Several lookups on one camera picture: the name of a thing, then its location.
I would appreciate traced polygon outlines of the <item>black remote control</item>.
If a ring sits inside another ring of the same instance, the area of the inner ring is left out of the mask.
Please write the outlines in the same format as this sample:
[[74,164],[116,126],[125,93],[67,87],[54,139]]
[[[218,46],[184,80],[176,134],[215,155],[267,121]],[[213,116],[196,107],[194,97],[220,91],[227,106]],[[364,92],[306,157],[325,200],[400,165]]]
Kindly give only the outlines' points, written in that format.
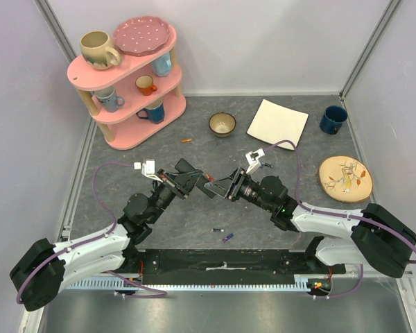
[[[201,172],[203,175],[206,175],[202,170],[194,168],[191,164],[189,164],[184,158],[181,158],[178,163],[175,165],[175,169],[179,173],[187,173],[187,172]],[[214,198],[216,195],[209,190],[202,191],[204,194],[206,194],[210,198]]]

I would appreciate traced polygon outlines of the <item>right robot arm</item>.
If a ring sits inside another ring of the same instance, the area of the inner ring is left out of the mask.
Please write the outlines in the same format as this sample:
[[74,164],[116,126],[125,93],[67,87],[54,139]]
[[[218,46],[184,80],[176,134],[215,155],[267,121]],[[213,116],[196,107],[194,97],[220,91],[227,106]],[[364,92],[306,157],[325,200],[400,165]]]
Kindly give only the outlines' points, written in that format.
[[204,185],[226,200],[240,198],[270,212],[270,220],[283,231],[317,232],[305,268],[319,273],[337,264],[369,265],[391,278],[403,276],[416,249],[416,234],[381,205],[363,210],[336,210],[297,202],[277,176],[254,181],[244,169]]

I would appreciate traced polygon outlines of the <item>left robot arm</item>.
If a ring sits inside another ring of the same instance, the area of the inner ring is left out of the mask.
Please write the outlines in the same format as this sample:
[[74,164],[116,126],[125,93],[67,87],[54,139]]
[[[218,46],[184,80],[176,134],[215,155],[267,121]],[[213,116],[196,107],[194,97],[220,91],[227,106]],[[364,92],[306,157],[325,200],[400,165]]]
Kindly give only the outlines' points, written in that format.
[[72,241],[37,240],[10,272],[17,303],[35,311],[79,280],[118,269],[133,272],[139,262],[136,246],[174,198],[187,198],[194,187],[214,197],[205,187],[211,177],[192,166],[177,166],[176,173],[159,170],[153,178],[152,194],[131,195],[122,216],[106,228]]

